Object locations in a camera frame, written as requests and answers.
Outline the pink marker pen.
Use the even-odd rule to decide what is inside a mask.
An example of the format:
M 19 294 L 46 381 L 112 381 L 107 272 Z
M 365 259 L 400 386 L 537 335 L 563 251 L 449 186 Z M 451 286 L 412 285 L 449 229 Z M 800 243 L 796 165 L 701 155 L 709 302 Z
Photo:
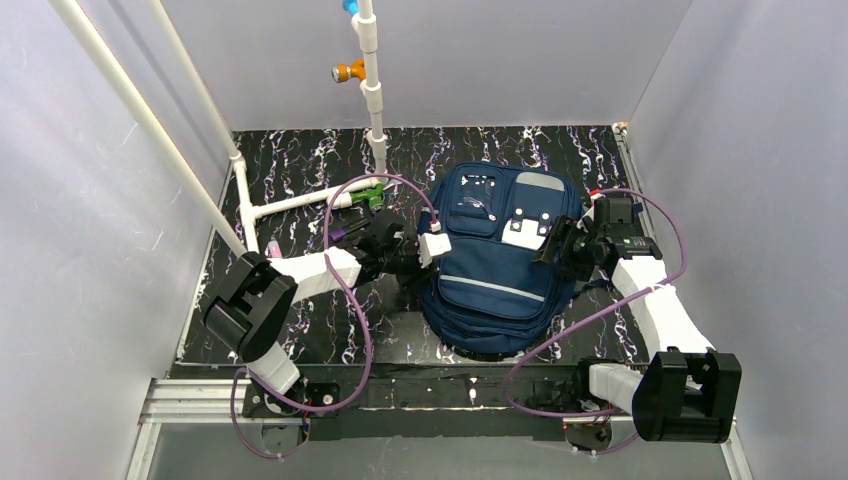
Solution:
M 271 258 L 281 258 L 282 252 L 277 241 L 273 240 L 268 243 L 267 254 Z

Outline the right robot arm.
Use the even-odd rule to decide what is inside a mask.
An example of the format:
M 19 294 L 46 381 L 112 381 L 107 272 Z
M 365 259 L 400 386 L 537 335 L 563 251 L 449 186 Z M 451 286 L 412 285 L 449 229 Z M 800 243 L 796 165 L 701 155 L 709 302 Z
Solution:
M 667 280 L 657 243 L 640 234 L 637 211 L 631 198 L 597 194 L 581 219 L 558 217 L 533 257 L 567 280 L 587 281 L 604 271 L 627 298 L 651 356 L 641 369 L 581 362 L 580 393 L 630 414 L 646 441 L 723 443 L 733 425 L 741 364 L 695 326 Z

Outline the navy blue backpack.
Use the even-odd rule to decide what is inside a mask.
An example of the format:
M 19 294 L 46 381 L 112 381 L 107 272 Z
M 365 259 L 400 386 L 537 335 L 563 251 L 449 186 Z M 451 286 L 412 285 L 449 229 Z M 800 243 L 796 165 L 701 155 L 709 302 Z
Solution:
M 435 259 L 418 296 L 431 330 L 461 355 L 490 360 L 527 350 L 572 300 L 611 285 L 567 280 L 533 259 L 558 217 L 584 213 L 580 192 L 559 173 L 466 162 L 429 199 L 418 230 L 436 215 L 451 249 Z

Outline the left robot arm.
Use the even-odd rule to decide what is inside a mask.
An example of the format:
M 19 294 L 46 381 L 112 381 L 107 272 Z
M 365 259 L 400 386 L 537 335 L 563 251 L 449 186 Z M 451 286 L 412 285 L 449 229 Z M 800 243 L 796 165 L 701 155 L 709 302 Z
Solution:
M 446 249 L 437 236 L 417 235 L 394 220 L 359 220 L 331 231 L 328 240 L 326 250 L 299 257 L 245 253 L 202 314 L 204 327 L 245 363 L 261 394 L 306 411 L 311 406 L 291 392 L 300 372 L 279 341 L 291 306 L 334 290 L 352 294 L 382 274 L 424 279 Z

